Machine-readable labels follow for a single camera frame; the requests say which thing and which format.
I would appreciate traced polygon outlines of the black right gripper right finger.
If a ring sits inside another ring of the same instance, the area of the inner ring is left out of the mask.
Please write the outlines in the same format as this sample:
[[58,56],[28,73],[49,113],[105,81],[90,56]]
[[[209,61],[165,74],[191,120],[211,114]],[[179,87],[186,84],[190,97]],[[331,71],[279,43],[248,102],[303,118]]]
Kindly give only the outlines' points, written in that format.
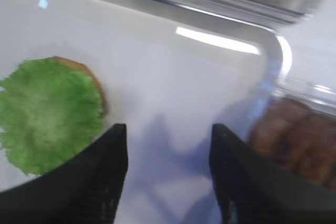
[[260,156],[229,128],[214,124],[209,168],[224,223],[335,223],[335,192]]

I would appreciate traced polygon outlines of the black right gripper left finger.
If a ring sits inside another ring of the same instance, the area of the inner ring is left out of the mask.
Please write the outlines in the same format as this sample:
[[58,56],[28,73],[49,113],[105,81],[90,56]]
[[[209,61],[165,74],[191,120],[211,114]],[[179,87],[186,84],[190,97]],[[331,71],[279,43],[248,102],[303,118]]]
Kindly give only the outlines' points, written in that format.
[[113,223],[128,170],[127,126],[71,160],[1,193],[1,223]]

